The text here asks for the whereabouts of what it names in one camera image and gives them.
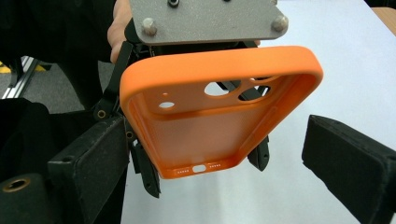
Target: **hand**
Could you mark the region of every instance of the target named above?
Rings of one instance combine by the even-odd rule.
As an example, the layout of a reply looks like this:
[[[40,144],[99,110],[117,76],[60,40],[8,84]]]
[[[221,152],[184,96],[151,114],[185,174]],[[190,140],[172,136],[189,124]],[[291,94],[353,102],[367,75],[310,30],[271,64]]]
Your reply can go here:
[[[119,58],[122,42],[125,38],[125,28],[132,18],[129,0],[117,0],[113,10],[113,23],[107,30],[107,41],[111,46],[110,61],[116,63]]]

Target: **floor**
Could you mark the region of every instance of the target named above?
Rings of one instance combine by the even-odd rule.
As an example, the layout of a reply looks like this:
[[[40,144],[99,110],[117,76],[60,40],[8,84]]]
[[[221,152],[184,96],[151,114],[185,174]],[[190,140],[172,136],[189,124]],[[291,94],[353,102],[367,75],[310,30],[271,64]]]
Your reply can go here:
[[[48,71],[35,71],[21,97],[45,105],[51,114],[82,110],[76,93],[57,64],[40,62]],[[99,63],[99,73],[104,90],[110,80],[114,64]],[[0,74],[0,94],[6,91],[11,75]]]

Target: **bolt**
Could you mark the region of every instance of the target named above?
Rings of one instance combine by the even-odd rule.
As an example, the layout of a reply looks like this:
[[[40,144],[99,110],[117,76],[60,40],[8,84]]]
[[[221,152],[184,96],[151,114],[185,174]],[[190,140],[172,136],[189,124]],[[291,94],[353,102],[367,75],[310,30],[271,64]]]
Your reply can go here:
[[[285,16],[278,16],[272,22],[272,28],[277,32],[282,32],[289,26],[289,19]]]
[[[169,7],[178,7],[178,0],[168,0]]]
[[[157,34],[157,27],[155,26],[154,19],[145,18],[142,22],[143,31],[146,35],[155,35]]]

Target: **silver mounting plate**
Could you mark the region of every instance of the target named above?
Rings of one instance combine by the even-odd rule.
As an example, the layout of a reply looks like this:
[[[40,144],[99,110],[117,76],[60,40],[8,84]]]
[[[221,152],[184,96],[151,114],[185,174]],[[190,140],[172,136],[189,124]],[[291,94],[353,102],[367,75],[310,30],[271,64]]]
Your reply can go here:
[[[275,39],[288,19],[271,0],[130,0],[140,40],[150,46]]]

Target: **white table surface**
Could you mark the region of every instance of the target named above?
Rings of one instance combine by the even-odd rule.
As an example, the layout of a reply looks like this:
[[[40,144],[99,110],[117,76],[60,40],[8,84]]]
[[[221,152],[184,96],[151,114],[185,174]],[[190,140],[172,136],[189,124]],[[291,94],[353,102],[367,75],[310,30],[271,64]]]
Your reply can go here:
[[[261,173],[244,160],[226,171],[161,179],[155,199],[131,164],[122,223],[358,223],[303,165],[306,125],[310,114],[337,119],[396,149],[396,37],[362,0],[279,1],[278,8],[290,28],[261,47],[305,46],[324,78],[270,133],[267,168]]]

